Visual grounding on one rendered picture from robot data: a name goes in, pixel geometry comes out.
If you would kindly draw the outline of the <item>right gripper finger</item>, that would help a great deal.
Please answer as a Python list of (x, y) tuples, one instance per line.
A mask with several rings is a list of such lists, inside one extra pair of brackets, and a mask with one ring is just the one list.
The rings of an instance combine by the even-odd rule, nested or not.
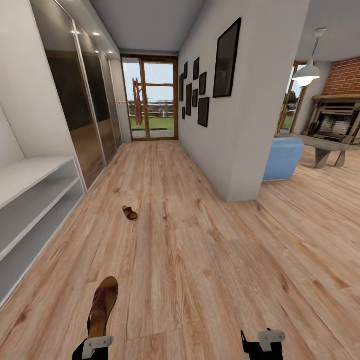
[(248, 349), (247, 349), (248, 346), (247, 346), (247, 344), (249, 344), (249, 342), (247, 342), (246, 337), (245, 337), (243, 331), (241, 331), (241, 335), (242, 335), (242, 343), (243, 343), (244, 352), (248, 353)]

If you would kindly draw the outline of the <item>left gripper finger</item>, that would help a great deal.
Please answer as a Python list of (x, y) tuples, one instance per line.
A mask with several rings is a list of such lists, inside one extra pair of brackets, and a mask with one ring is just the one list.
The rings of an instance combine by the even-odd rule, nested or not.
[(74, 355), (75, 352), (77, 352), (77, 351), (82, 351), (82, 352), (83, 352), (83, 350), (84, 350), (84, 344), (85, 344), (85, 342), (83, 342), (83, 343), (73, 352), (72, 355)]

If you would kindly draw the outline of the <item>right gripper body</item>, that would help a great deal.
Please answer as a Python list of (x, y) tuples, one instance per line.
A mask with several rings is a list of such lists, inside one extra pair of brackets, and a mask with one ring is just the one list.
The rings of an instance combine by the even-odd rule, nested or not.
[(271, 351), (263, 351), (259, 342), (249, 342), (247, 351), (250, 360), (284, 360), (281, 343), (271, 342)]

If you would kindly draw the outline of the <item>sandal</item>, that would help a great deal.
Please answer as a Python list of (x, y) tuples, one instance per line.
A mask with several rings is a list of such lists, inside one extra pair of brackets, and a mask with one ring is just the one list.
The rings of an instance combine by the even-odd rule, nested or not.
[(131, 207), (123, 206), (122, 207), (123, 212), (125, 213), (128, 220), (135, 220), (138, 218), (138, 215), (136, 212), (132, 211)]
[(89, 339), (107, 336), (107, 324), (116, 304), (118, 292), (118, 281), (112, 276), (106, 277), (96, 289), (87, 321)]

